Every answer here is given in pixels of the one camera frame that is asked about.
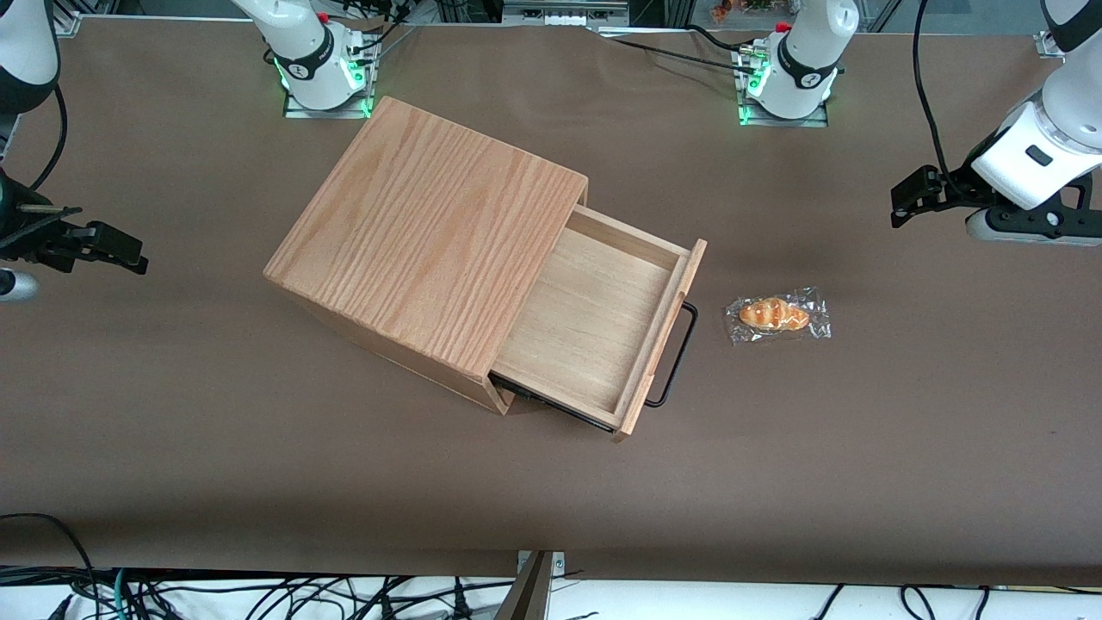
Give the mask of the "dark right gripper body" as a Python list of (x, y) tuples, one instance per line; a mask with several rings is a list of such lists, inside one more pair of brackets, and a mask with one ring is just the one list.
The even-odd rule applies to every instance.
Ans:
[(36, 191), (1, 173), (1, 258), (4, 262), (43, 264), (58, 272), (72, 272), (76, 259), (71, 251), (66, 217), (80, 207), (58, 207)]

